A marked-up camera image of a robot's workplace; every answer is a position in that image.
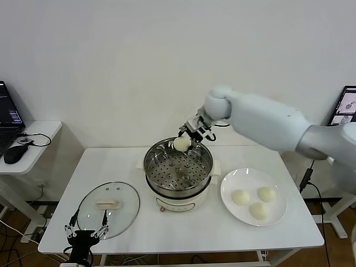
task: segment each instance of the glass lid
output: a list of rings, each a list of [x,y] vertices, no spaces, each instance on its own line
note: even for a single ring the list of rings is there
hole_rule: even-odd
[[[98,230],[105,210],[109,231],[103,239],[120,235],[136,219],[140,209],[137,191],[125,182],[108,182],[93,189],[79,206],[78,227]]]

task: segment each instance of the white table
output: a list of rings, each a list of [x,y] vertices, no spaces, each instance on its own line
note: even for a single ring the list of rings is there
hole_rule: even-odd
[[[209,147],[221,161],[221,179],[231,170],[250,167],[274,177],[284,189],[288,210],[276,225],[256,227],[233,217],[220,197],[220,181],[211,185],[205,202],[182,214],[160,212],[136,168],[148,148],[87,149],[52,217],[38,250],[58,254],[68,246],[64,225],[94,187],[124,181],[139,193],[141,207],[133,224],[121,235],[92,247],[94,254],[164,254],[282,250],[269,262],[248,266],[276,266],[301,248],[322,246],[324,240],[277,152],[262,146]]]
[[[25,122],[25,124],[27,125],[25,132],[28,134],[43,133],[51,139],[55,137],[56,133],[62,127],[61,121],[28,121]],[[43,136],[30,136],[29,138],[34,140],[35,144],[46,144],[48,142],[48,139]],[[12,146],[19,145],[16,143],[19,139],[20,138],[16,139]],[[46,148],[47,147],[31,146],[17,163],[10,165],[4,162],[3,157],[0,157],[0,175],[17,176],[28,173],[36,164],[37,160],[41,157]],[[47,206],[40,206],[36,211],[3,180],[0,180],[0,196],[31,219],[25,234],[33,233],[37,227],[43,226],[45,223],[45,219],[41,213],[46,210]],[[0,216],[2,216],[6,211],[7,208],[3,209]],[[22,238],[21,242],[28,243],[28,240],[26,238]]]

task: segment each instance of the laptop screen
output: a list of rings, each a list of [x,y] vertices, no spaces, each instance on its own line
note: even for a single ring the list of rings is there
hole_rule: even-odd
[[[22,120],[12,102],[5,84],[0,81],[0,126],[15,126],[22,124]]]

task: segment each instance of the floor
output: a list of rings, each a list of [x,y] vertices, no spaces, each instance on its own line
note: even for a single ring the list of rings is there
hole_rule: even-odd
[[[308,204],[308,208],[312,214],[317,214],[320,212],[320,205],[318,204]],[[51,211],[45,214],[46,217],[51,216]],[[356,210],[348,208],[342,214],[339,215],[339,219],[342,222],[346,232],[351,233],[353,226],[356,224]],[[10,224],[16,229],[24,229],[28,224],[28,219],[21,214],[19,211],[10,211],[4,217],[4,221]],[[326,224],[325,232],[327,235],[327,243],[329,249],[330,263],[332,267],[355,267],[352,248],[350,240],[348,239],[339,239],[334,232],[334,229]],[[0,233],[5,234],[4,226],[0,226]],[[11,229],[8,229],[8,235],[16,236],[17,233]],[[41,238],[42,234],[38,233],[36,235],[37,240]],[[8,237],[5,240],[4,235],[0,235],[0,245],[3,246],[2,250],[9,250],[13,244],[13,249],[17,249],[20,256],[23,256],[27,253],[35,251],[34,253],[26,256],[22,259],[23,267],[35,267],[35,266],[46,266],[46,267],[55,267],[58,266],[58,263],[53,259],[40,254],[37,252],[37,245],[34,243],[23,244],[19,242],[20,238]],[[193,254],[165,254],[159,256],[160,264],[188,264],[188,263],[225,263],[225,262],[236,262],[236,261],[254,261],[257,260],[255,253],[210,253],[210,254],[198,254],[198,256],[193,257]],[[8,261],[9,252],[0,253],[0,267],[3,267]],[[15,260],[17,254],[15,251],[11,251],[9,261]],[[157,264],[157,255],[148,255],[142,260],[138,260],[141,264]],[[100,256],[95,256],[95,264],[99,264]],[[121,265],[123,262],[122,255],[108,256],[106,265]],[[128,264],[136,265],[135,261],[131,261]],[[8,266],[15,267],[20,266],[19,261],[15,261]],[[327,260],[325,257],[325,249],[316,248],[316,249],[304,249],[288,260],[279,265],[280,267],[327,267]]]

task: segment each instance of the computer mouse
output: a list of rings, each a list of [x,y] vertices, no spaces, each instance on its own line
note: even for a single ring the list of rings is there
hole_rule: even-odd
[[[23,154],[28,150],[28,146],[13,146],[10,147],[4,154],[4,161],[6,164],[15,164],[18,162]]]

